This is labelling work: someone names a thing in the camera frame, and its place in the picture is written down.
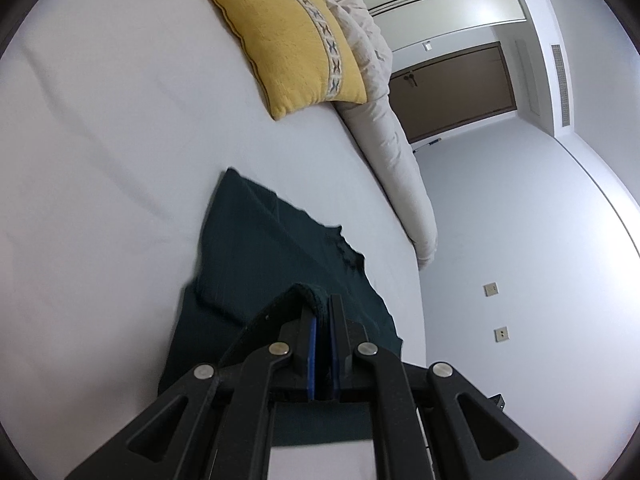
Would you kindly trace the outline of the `beige duvet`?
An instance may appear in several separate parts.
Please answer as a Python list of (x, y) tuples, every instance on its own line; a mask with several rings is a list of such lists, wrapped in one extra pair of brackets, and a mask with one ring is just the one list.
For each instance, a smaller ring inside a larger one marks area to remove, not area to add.
[(421, 269), (435, 258), (437, 226), (420, 169), (390, 106), (393, 55), (363, 0), (326, 0), (341, 25), (367, 90), (367, 102), (335, 107), (381, 183)]

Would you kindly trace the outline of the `beige wall socket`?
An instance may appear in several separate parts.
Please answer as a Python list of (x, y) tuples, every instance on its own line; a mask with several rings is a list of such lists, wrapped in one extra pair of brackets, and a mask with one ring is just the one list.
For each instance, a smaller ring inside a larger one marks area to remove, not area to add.
[(486, 297), (498, 295), (499, 289), (496, 283), (489, 283), (484, 286), (484, 293)]
[(495, 335), (495, 341), (497, 342), (507, 341), (510, 338), (509, 330), (506, 326), (496, 328), (494, 330), (494, 335)]

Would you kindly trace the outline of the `upper beige wall socket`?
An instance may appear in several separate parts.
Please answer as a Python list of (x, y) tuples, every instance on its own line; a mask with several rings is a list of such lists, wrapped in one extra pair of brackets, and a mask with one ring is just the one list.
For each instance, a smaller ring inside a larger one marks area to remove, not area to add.
[(498, 295), (499, 289), (496, 283), (489, 283), (484, 286), (484, 293), (486, 297)]

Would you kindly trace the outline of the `dark green garment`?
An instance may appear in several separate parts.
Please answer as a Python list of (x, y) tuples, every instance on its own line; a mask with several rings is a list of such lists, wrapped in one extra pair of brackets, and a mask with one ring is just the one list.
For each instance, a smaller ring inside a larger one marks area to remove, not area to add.
[(346, 318), (370, 341), (401, 352), (394, 320), (364, 273), (364, 258), (338, 226), (322, 226), (275, 192), (228, 169), (204, 220), (198, 267), (182, 294), (157, 390), (198, 364), (240, 364), (307, 310), (328, 317), (341, 297)]

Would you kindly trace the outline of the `lower beige wall socket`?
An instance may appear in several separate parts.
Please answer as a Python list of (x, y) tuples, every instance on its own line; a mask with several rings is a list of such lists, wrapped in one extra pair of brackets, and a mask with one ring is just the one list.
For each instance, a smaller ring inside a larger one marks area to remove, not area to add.
[(494, 335), (495, 335), (495, 341), (497, 342), (507, 341), (510, 338), (509, 330), (506, 326), (496, 328), (494, 330)]

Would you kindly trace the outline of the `white bed sheet mattress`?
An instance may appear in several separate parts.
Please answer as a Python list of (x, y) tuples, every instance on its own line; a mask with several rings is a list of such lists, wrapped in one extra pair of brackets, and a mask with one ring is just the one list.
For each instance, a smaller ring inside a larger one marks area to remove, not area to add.
[(1, 421), (38, 478), (152, 402), (228, 168), (339, 226), (425, 363), (413, 246), (331, 104), (273, 120), (210, 0), (39, 0), (1, 59)]

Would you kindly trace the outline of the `brown door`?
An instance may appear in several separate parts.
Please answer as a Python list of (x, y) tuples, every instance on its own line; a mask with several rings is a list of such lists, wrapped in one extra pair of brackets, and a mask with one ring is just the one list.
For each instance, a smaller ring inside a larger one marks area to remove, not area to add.
[(390, 106), (409, 143), (513, 112), (502, 47), (481, 44), (398, 70), (390, 80)]

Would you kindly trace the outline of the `wall air vent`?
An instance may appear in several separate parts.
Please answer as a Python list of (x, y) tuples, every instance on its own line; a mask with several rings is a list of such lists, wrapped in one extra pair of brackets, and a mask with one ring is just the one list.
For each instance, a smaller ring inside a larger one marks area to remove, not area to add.
[(570, 126), (570, 88), (568, 88), (566, 66), (561, 46), (552, 44), (551, 50), (560, 92), (561, 124), (565, 128)]

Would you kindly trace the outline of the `yellow decorative pillow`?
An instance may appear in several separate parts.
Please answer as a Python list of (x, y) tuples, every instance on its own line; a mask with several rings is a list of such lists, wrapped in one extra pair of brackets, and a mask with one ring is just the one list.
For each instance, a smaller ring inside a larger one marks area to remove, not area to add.
[(279, 120), (323, 102), (367, 102), (355, 55), (324, 0), (213, 0)]

